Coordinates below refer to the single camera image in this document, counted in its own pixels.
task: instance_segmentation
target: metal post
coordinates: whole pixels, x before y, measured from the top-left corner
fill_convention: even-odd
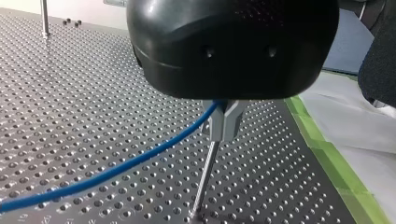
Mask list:
[[[49,14],[47,11],[47,0],[41,0],[41,17],[43,21],[43,37],[50,36],[49,31]]]
[[[198,192],[195,198],[194,206],[191,210],[191,216],[195,217],[201,210],[202,202],[204,201],[207,183],[209,182],[210,174],[212,173],[213,164],[215,163],[216,154],[219,150],[220,142],[212,142],[210,144],[209,152],[207,153],[204,171],[202,173],[201,182],[198,187]]]

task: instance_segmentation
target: blue cable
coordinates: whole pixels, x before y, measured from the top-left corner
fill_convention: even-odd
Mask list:
[[[184,130],[182,133],[175,136],[174,138],[170,139],[168,142],[165,142],[162,145],[143,153],[142,155],[130,159],[129,161],[122,163],[118,166],[115,166],[107,171],[104,171],[99,175],[95,175],[92,178],[83,180],[68,187],[0,203],[0,213],[9,212],[16,209],[29,207],[38,203],[44,203],[51,200],[59,199],[68,195],[82,192],[83,190],[86,189],[93,188],[97,185],[100,185],[105,181],[113,178],[114,176],[119,175],[135,167],[141,162],[148,161],[149,159],[157,156],[159,153],[164,152],[169,147],[172,147],[177,143],[179,143],[181,140],[183,140],[184,138],[195,132],[207,119],[209,119],[209,117],[212,115],[213,111],[215,111],[218,105],[220,105],[220,102],[214,102],[212,106],[210,106],[206,110],[206,112],[198,120],[196,120],[195,123],[193,123],[189,128],[187,128],[186,130]]]

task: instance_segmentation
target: black robot head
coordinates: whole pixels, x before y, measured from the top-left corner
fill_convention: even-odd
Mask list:
[[[192,99],[277,99],[317,78],[338,26],[336,0],[129,0],[147,81]]]

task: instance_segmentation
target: white clip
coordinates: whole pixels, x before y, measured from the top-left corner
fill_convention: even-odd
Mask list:
[[[202,132],[209,134],[210,141],[233,141],[238,134],[242,115],[245,108],[248,107],[248,103],[249,101],[241,100],[227,102],[225,111],[218,106],[210,116],[208,123],[204,123]],[[212,101],[202,101],[202,105],[208,109],[212,105]]]

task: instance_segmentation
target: metal table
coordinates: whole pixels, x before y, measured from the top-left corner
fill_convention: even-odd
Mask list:
[[[150,150],[201,114],[150,87],[121,31],[0,10],[0,200],[62,188]],[[0,223],[354,223],[283,101],[252,101],[189,218],[208,137]]]

